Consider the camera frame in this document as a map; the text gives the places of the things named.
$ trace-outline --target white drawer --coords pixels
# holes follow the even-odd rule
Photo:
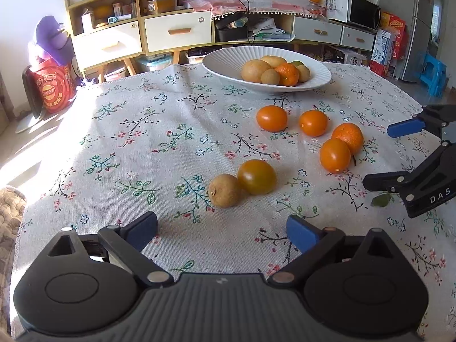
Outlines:
[[[326,42],[339,45],[342,26],[321,20],[295,17],[293,33],[298,40]]]
[[[212,42],[211,12],[195,12],[147,18],[148,52]]]
[[[372,50],[374,38],[375,35],[371,33],[343,27],[341,45],[370,51]]]
[[[85,69],[142,51],[138,22],[73,37],[79,67]]]

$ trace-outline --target white plate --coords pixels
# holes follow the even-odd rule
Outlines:
[[[244,81],[241,78],[244,63],[251,59],[261,59],[265,55],[281,56],[289,63],[299,60],[310,69],[311,78],[296,86],[263,85]],[[256,92],[280,93],[313,90],[326,85],[331,80],[331,72],[319,61],[294,51],[267,46],[238,46],[216,50],[204,57],[202,65],[221,79],[241,84]]]

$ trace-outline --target microwave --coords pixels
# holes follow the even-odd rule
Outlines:
[[[380,7],[368,0],[326,0],[326,17],[339,22],[377,29]]]

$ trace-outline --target table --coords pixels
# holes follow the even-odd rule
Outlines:
[[[439,140],[427,132],[389,138],[386,127],[419,113],[419,104],[366,68],[325,65],[332,73],[328,85],[293,95],[251,93],[221,82],[202,65],[81,89],[58,130],[60,154],[40,166],[43,189],[24,213],[13,286],[61,227],[95,233],[145,211],[157,214],[159,235],[143,253],[176,278],[185,271],[268,276],[299,255],[285,228],[295,213],[349,235],[386,230],[429,290],[419,334],[456,331],[454,201],[410,219],[396,195],[377,198],[386,207],[372,207],[384,193],[362,185],[366,174],[412,170]],[[287,129],[260,130],[255,114],[267,104],[288,112]],[[309,109],[331,120],[320,138],[303,135],[298,126]],[[342,122],[357,124],[365,142],[356,166],[333,175],[320,166],[318,149]],[[251,158],[274,167],[276,190],[233,208],[214,208],[206,195],[211,178],[236,175]],[[12,329],[20,331],[17,319]]]

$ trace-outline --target wooden cabinet leg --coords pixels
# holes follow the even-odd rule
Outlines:
[[[136,71],[133,67],[133,64],[131,63],[131,59],[124,59],[125,66],[128,69],[128,72],[130,76],[134,76],[136,74]]]
[[[179,57],[181,56],[181,51],[175,50],[173,51],[172,63],[179,64]]]
[[[98,69],[98,83],[102,83],[102,82],[105,82],[104,81],[104,66],[101,66]]]

